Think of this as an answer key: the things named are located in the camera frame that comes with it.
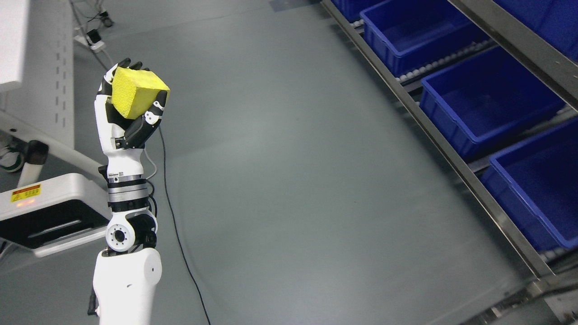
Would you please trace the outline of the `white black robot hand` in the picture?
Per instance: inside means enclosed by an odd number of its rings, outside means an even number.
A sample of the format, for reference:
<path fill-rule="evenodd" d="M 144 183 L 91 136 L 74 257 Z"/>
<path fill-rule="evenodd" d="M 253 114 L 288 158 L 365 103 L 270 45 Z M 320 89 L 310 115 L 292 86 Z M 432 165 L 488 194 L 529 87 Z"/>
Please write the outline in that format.
<path fill-rule="evenodd" d="M 132 63 L 130 58 L 124 58 L 104 74 L 93 105 L 100 146 L 107 156 L 116 150 L 143 149 L 160 126 L 169 99 L 166 91 L 160 91 L 144 114 L 134 120 L 125 119 L 111 103 L 112 82 L 118 67 L 151 71 L 143 68 L 141 61 Z"/>

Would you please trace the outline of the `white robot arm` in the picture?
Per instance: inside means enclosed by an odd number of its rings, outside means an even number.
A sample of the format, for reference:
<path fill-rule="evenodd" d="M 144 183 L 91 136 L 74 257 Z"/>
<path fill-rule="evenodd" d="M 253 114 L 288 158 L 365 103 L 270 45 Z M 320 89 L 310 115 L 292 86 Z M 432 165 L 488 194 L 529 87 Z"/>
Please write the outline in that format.
<path fill-rule="evenodd" d="M 108 149 L 107 247 L 98 253 L 93 273 L 95 313 L 101 325 L 150 325 L 162 263 L 158 222 L 140 162 L 141 149 Z"/>

